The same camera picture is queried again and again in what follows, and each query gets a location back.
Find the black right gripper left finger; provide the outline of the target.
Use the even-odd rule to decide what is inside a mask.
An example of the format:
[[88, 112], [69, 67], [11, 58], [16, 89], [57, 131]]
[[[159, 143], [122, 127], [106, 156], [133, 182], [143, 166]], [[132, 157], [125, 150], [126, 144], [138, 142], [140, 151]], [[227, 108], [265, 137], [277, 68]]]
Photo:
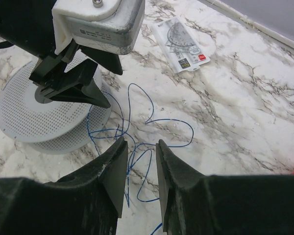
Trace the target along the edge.
[[114, 235], [122, 215], [128, 144], [56, 182], [0, 178], [0, 235]]

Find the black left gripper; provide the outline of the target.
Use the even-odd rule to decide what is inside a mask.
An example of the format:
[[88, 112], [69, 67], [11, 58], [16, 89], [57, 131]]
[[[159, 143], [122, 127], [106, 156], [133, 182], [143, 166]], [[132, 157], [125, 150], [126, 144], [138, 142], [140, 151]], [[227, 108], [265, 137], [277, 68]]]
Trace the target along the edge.
[[40, 89], [43, 98], [52, 101], [88, 103], [102, 108], [111, 107], [110, 102], [94, 82], [98, 65], [110, 72], [122, 75], [123, 69], [117, 54], [81, 46], [81, 52], [91, 59], [65, 71], [72, 62], [79, 45], [71, 41], [60, 54], [49, 54], [37, 62], [29, 79]]

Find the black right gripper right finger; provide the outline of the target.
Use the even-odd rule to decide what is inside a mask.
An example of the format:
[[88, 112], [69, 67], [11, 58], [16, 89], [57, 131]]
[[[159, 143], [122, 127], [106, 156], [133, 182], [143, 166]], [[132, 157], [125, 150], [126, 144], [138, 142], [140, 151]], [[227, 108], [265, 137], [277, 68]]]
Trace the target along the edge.
[[160, 140], [156, 164], [169, 235], [294, 235], [294, 174], [204, 175]]

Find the white perforated cable spool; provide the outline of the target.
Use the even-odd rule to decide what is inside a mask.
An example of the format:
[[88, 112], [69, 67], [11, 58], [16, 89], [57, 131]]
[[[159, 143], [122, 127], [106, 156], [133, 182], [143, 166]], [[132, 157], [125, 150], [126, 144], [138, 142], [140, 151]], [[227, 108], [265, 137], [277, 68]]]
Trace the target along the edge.
[[87, 103], [43, 103], [29, 80], [37, 60], [21, 67], [0, 92], [0, 130], [15, 141], [47, 154], [65, 154], [91, 141], [107, 123], [111, 108]]

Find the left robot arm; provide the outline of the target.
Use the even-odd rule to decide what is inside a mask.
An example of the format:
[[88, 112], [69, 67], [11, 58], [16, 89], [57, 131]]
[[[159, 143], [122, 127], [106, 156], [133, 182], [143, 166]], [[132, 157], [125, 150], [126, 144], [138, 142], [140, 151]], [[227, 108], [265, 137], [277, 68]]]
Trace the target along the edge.
[[0, 36], [38, 57], [29, 79], [39, 96], [52, 101], [89, 103], [109, 108], [110, 102], [95, 84], [98, 65], [121, 75], [118, 55], [71, 41], [55, 53], [51, 10], [54, 0], [0, 0]]

